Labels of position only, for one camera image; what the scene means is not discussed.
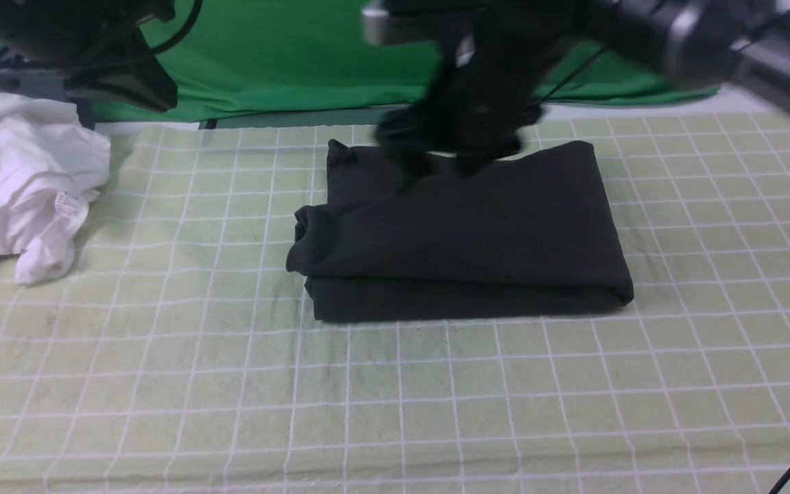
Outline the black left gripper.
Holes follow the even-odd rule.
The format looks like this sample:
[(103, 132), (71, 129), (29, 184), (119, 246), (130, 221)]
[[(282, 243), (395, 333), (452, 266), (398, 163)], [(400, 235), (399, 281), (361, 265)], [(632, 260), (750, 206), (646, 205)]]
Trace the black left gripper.
[(104, 99), (131, 104), (153, 113), (165, 113), (178, 106), (178, 85), (156, 57), (140, 62), (123, 60), (149, 50), (140, 28), (132, 28), (125, 37), (104, 38), (94, 42), (79, 62), (109, 62), (110, 65), (76, 70), (64, 88), (69, 97)]

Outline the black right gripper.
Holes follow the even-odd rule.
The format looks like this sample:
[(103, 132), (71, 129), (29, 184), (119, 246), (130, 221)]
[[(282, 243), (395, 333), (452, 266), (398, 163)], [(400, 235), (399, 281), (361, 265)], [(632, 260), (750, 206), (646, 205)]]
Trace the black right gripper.
[(593, 1), (486, 1), (470, 35), (441, 63), (426, 93), (376, 128), (386, 156), (411, 178), (435, 172), (434, 152), (454, 154), (470, 177), (521, 149), (518, 129), (542, 116), (540, 85), (595, 17)]

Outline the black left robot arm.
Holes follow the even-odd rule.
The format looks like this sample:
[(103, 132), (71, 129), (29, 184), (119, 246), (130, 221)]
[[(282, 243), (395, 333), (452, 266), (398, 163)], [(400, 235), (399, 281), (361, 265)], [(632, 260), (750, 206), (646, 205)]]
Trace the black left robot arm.
[(175, 15), (172, 1), (0, 1), (0, 93), (165, 113), (178, 85), (141, 26)]

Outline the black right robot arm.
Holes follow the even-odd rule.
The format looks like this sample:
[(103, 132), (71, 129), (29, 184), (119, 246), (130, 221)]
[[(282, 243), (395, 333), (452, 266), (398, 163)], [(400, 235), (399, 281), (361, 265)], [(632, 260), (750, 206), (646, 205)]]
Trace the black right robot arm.
[(520, 153), (518, 131), (543, 114), (536, 91), (584, 40), (677, 89), (733, 84), (790, 116), (790, 9), (775, 1), (371, 1), (361, 15), (370, 44), (442, 54), (425, 96), (376, 129), (415, 178), (433, 152), (465, 176)]

